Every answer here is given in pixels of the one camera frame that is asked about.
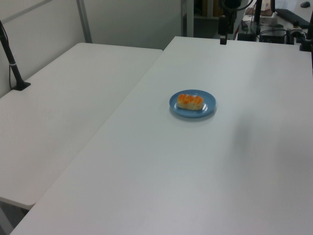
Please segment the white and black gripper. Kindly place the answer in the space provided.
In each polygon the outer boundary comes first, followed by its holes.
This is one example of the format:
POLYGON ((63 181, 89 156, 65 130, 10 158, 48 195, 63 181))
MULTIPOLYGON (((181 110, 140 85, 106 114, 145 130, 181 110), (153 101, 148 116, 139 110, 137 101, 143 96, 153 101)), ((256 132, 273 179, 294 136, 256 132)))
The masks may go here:
POLYGON ((227 44, 227 35, 225 34, 226 34, 226 16, 219 16, 220 45, 227 44))

